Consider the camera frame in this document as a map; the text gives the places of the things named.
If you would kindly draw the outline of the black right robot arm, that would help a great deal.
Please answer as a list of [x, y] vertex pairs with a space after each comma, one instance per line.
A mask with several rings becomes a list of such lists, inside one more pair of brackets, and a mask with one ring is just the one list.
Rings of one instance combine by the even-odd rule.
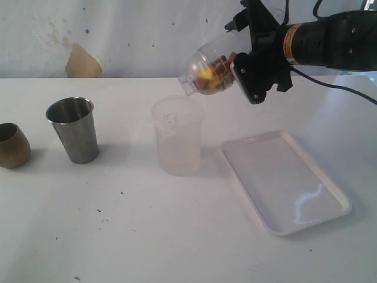
[[244, 10], [225, 25], [226, 31], [250, 30], [251, 50], [237, 54], [233, 72], [239, 86], [253, 103], [265, 99], [273, 85], [286, 92], [292, 87], [295, 65], [322, 66], [343, 71], [376, 70], [376, 11], [357, 10], [315, 21], [282, 23], [261, 1], [242, 1]]

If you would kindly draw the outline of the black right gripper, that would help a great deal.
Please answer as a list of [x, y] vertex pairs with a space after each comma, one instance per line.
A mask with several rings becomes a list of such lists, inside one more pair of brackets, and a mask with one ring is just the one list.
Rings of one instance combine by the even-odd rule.
[[283, 21], [279, 23], [262, 1], [241, 1], [247, 9], [236, 14], [224, 28], [241, 31], [249, 26], [252, 54], [265, 55], [275, 70], [277, 91], [286, 92], [293, 84], [290, 65], [286, 61], [280, 40], [289, 21], [289, 1], [285, 1]]

